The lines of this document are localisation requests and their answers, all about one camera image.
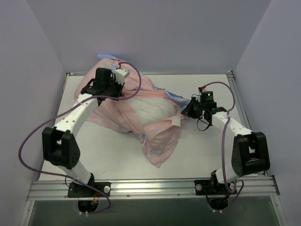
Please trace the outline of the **Frozen Elsa print pillowcase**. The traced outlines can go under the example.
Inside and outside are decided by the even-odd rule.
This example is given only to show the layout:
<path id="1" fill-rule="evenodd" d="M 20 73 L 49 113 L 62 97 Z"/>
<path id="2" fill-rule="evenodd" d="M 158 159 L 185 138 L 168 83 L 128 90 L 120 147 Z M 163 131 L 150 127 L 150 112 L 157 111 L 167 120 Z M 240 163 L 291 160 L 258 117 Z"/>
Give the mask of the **Frozen Elsa print pillowcase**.
<path id="1" fill-rule="evenodd" d="M 169 158 L 178 143 L 182 126 L 188 120 L 181 112 L 190 101 L 163 88 L 158 88 L 147 76 L 138 75 L 133 67 L 127 64 L 123 66 L 130 70 L 130 75 L 125 79 L 125 85 L 122 90 L 124 96 L 130 98 L 165 98 L 176 107 L 177 114 L 181 117 L 181 125 L 179 127 L 172 126 L 167 122 L 159 122 L 153 130 L 154 134 L 148 133 L 145 136 L 140 136 L 132 132 L 139 138 L 145 156 L 154 166 L 159 168 Z M 131 132 L 119 131 L 119 123 L 123 121 L 123 116 L 120 112 L 121 102 L 106 99 L 101 103 L 100 107 L 90 114 L 88 121 L 119 133 Z"/>

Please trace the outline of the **white pillow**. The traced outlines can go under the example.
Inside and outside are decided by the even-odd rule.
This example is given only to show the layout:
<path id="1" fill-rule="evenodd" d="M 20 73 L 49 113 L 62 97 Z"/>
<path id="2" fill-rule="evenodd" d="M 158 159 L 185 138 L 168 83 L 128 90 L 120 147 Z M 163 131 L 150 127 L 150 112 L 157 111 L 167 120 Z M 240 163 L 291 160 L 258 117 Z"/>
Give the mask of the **white pillow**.
<path id="1" fill-rule="evenodd" d="M 176 107 L 165 98 L 131 98 L 121 103 L 123 121 L 119 123 L 120 132 L 131 131 L 145 136 L 154 134 L 153 130 L 159 122 L 177 127 L 181 125 Z"/>

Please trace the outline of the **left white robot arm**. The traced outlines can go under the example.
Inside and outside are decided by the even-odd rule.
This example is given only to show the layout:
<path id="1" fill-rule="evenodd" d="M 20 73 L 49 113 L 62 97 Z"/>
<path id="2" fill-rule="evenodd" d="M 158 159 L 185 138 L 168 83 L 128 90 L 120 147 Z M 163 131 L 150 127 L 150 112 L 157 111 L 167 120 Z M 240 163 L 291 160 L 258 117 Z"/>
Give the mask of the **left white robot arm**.
<path id="1" fill-rule="evenodd" d="M 81 182 L 78 192 L 83 197 L 94 194 L 95 185 L 90 182 L 92 174 L 80 162 L 80 149 L 76 136 L 90 114 L 107 97 L 119 98 L 129 70 L 114 71 L 97 68 L 95 77 L 81 90 L 74 109 L 52 128 L 42 131 L 44 160 L 62 169 L 68 176 Z"/>

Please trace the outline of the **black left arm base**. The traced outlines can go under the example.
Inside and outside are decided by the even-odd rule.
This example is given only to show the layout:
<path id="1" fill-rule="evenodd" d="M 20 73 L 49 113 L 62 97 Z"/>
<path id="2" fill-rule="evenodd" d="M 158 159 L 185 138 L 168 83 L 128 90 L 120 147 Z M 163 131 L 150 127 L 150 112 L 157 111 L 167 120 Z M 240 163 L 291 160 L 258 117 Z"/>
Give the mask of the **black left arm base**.
<path id="1" fill-rule="evenodd" d="M 78 200 L 77 207 L 81 214 L 96 214 L 111 208 L 111 201 L 109 198 L 111 193 L 111 182 L 96 182 L 94 175 L 91 174 L 87 185 L 78 184 L 76 182 L 67 184 L 66 179 L 65 184 L 68 187 L 68 198 L 87 198 L 87 200 Z M 100 208 L 99 198 L 105 198 L 108 205 Z"/>

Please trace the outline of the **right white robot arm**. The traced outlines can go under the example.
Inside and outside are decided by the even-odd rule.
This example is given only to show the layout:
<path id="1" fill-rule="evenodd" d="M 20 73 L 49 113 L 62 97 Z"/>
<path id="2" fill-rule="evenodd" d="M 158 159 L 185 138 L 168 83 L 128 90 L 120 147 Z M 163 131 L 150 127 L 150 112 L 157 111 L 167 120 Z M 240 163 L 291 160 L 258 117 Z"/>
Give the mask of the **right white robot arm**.
<path id="1" fill-rule="evenodd" d="M 213 172 L 213 179 L 209 182 L 212 193 L 220 194 L 225 190 L 227 182 L 270 169 L 265 134 L 254 132 L 231 118 L 225 108 L 217 106 L 213 92 L 204 91 L 198 96 L 192 96 L 182 114 L 205 120 L 208 127 L 213 126 L 222 131 L 222 168 Z M 225 138 L 233 142 L 231 162 L 228 165 L 225 163 Z"/>

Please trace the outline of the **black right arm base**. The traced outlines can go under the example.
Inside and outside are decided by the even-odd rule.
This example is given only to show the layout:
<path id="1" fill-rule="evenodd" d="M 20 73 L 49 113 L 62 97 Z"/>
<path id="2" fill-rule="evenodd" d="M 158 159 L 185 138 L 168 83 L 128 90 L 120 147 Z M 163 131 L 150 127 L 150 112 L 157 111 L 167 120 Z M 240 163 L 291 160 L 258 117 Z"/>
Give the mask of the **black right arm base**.
<path id="1" fill-rule="evenodd" d="M 225 184 L 218 183 L 216 171 L 212 171 L 209 179 L 197 179 L 194 181 L 195 194 L 205 196 L 207 204 L 213 212 L 222 213 L 229 207 L 229 197 L 234 193 L 229 193 Z"/>

